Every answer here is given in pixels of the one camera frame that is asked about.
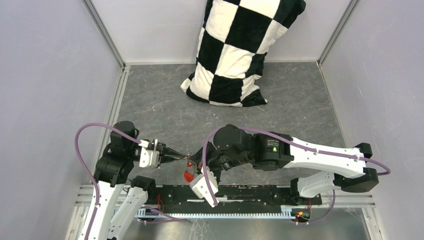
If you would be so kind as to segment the metal key holder red handle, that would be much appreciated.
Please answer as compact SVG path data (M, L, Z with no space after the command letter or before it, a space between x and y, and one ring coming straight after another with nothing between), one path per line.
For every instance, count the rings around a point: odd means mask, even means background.
M184 179L187 183L190 183L194 180L199 167L199 158L196 153L188 154L185 159L186 162L186 169L184 172Z

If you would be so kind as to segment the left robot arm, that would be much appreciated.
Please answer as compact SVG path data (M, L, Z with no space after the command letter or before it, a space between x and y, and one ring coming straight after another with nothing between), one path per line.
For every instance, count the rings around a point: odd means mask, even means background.
M82 159L79 136L88 127L104 127L111 131L110 143L91 172ZM88 173L94 188L80 240L121 240L138 211L157 198L156 182L152 178L136 176L130 181L126 198L116 208L128 176L139 162L141 168L158 168L160 164L178 161L184 155L158 142L157 139L138 140L140 131L131 121L120 121L114 126L104 123L83 125L76 133L74 146L81 165Z

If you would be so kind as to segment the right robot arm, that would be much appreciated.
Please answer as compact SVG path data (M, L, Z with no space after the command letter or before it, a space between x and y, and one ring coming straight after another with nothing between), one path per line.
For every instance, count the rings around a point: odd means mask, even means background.
M218 192L218 173L250 164L256 170L305 168L316 174L290 182L289 199L302 204L307 199L341 190L366 193L379 183L378 172L366 166L372 156L369 144L338 148L302 141L286 134L237 127L219 128L213 140L200 151L200 173L190 182L191 190L210 203Z

